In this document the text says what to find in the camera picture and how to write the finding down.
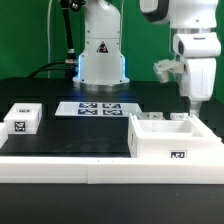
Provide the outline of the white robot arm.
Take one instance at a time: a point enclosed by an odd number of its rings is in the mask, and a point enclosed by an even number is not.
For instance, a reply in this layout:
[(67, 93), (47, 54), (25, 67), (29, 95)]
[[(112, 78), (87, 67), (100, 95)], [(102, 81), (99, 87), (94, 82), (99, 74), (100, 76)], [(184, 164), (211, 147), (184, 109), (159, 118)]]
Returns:
[[(189, 113), (198, 115), (201, 104), (213, 93), (216, 57), (221, 43), (216, 33), (219, 0), (137, 0), (138, 9), (150, 24), (169, 26), (172, 60), (154, 63), (162, 83), (174, 76), (180, 95), (189, 99)], [(92, 91), (127, 85), (125, 58), (121, 53), (122, 17), (106, 0), (60, 0), (68, 44), (67, 62), (73, 67), (70, 79), (75, 87)], [(73, 48), (69, 12), (83, 9), (85, 48)]]

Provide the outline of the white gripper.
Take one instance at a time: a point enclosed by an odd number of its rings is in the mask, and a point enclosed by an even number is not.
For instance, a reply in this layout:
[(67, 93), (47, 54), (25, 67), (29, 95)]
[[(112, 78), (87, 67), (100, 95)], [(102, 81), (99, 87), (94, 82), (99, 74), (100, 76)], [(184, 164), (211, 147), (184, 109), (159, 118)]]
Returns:
[(189, 113), (198, 117), (202, 105), (199, 101), (209, 101), (213, 93), (221, 43), (215, 32), (175, 34), (173, 51), (184, 64), (181, 86), (191, 100)]

